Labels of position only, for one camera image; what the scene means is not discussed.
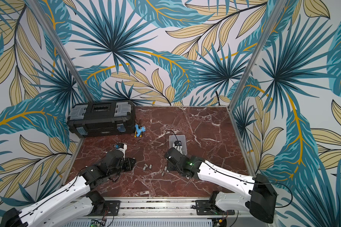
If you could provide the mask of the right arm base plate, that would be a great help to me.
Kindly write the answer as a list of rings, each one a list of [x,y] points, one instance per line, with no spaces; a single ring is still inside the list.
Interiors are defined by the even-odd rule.
[[[223,211],[218,208],[216,205],[209,202],[209,200],[196,200],[195,205],[191,206],[192,209],[195,209],[197,215],[200,216],[217,216],[217,215],[234,215],[234,210]]]

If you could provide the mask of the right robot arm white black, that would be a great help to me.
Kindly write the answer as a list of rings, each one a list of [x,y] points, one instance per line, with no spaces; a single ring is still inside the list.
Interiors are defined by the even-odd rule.
[[[177,149],[170,148],[164,158],[187,179],[194,178],[217,184],[236,194],[237,199],[223,192],[213,193],[209,203],[221,211],[248,211],[264,223],[272,224],[276,209],[277,193],[269,180],[261,174],[246,176],[223,169],[196,156],[188,158]]]

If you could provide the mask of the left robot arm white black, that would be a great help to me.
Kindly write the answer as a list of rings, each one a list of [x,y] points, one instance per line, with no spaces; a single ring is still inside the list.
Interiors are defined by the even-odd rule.
[[[123,150],[115,149],[97,163],[83,168],[68,184],[47,197],[21,210],[6,211],[1,227],[62,227],[87,216],[106,215],[110,208],[95,190],[97,186],[133,170],[136,159],[125,157]]]

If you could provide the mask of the grey plastic storage box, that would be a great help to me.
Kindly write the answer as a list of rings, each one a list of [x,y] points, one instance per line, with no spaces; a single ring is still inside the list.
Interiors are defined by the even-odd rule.
[[[181,141],[182,143],[182,152],[183,155],[187,155],[187,142],[186,142],[186,137],[185,135],[170,135],[169,136],[169,147],[173,148],[173,144],[175,141]]]

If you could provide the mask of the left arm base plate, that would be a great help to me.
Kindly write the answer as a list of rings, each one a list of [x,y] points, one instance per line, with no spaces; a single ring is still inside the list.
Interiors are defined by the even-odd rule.
[[[117,216],[120,208],[120,200],[104,201],[99,205],[95,205],[93,210],[87,217],[94,216]]]

